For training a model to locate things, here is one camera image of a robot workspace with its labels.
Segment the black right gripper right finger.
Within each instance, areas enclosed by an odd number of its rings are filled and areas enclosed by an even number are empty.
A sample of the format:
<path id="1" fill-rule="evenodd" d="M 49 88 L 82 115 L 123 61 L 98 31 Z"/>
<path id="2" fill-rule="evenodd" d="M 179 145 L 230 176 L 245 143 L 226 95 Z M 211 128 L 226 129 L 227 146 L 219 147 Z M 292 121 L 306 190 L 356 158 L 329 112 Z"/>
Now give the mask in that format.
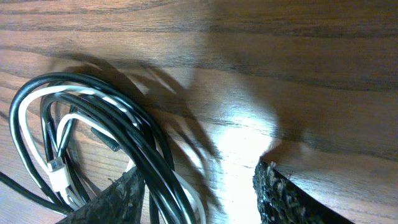
<path id="1" fill-rule="evenodd" d="M 252 182 L 262 223 L 352 224 L 278 172 L 275 162 L 258 162 Z"/>

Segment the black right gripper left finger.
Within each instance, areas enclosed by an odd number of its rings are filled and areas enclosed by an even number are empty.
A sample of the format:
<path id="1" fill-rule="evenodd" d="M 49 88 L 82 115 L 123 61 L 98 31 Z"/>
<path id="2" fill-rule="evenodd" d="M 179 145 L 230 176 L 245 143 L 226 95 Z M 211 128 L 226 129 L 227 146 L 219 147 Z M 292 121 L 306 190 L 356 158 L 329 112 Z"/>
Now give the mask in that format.
<path id="1" fill-rule="evenodd" d="M 139 223 L 145 194 L 144 178 L 137 167 L 59 224 Z"/>

